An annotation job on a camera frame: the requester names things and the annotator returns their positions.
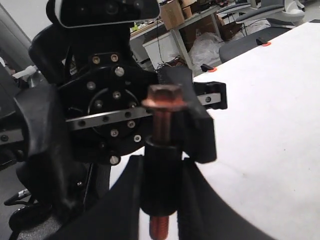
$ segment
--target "black cylinder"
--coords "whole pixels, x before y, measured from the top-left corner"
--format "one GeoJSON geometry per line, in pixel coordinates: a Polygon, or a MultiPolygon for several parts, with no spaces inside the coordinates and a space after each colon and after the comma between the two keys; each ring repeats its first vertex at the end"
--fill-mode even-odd
{"type": "Polygon", "coordinates": [[[176,146],[157,145],[146,139],[141,208],[155,217],[177,210],[181,184],[182,151],[176,146]]]}

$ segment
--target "orange clip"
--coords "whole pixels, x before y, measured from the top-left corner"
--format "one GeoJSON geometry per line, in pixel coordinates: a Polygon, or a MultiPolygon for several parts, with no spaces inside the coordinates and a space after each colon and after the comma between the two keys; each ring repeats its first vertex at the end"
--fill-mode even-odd
{"type": "Polygon", "coordinates": [[[212,70],[208,70],[209,73],[213,73],[215,71],[217,71],[218,69],[216,67],[214,67],[212,70]]]}
{"type": "Polygon", "coordinates": [[[262,44],[262,46],[264,46],[264,47],[267,47],[267,46],[269,46],[269,45],[271,45],[271,42],[270,42],[270,41],[268,41],[266,44],[262,44]]]}

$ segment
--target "plastic bag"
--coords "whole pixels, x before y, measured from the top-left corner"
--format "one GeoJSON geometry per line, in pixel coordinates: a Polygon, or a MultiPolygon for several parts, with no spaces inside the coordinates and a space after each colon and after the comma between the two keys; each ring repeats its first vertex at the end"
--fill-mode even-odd
{"type": "Polygon", "coordinates": [[[224,41],[212,32],[198,36],[189,52],[193,64],[200,68],[202,64],[212,65],[219,59],[219,48],[224,41]]]}

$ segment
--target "white desk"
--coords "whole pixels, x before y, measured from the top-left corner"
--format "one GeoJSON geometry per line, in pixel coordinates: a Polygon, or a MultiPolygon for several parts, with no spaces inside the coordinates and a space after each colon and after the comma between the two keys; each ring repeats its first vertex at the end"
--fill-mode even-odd
{"type": "MultiPolygon", "coordinates": [[[[218,160],[199,168],[233,209],[267,234],[319,240],[320,23],[271,42],[195,78],[225,82],[228,96],[228,109],[212,111],[218,160]]],[[[112,181],[127,159],[112,170],[112,181]]],[[[175,217],[168,240],[178,239],[175,217]]],[[[150,239],[148,220],[141,212],[141,240],[150,239]]]]}

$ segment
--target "office chair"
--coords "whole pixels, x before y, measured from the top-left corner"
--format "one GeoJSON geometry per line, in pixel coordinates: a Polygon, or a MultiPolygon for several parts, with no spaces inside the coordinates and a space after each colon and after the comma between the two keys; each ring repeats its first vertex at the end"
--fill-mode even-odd
{"type": "Polygon", "coordinates": [[[257,39],[270,41],[303,23],[305,13],[298,8],[297,0],[261,0],[260,8],[252,8],[248,2],[225,7],[217,14],[243,13],[235,22],[267,19],[270,27],[264,28],[238,40],[228,42],[219,49],[220,60],[225,63],[257,47],[257,39]]]}

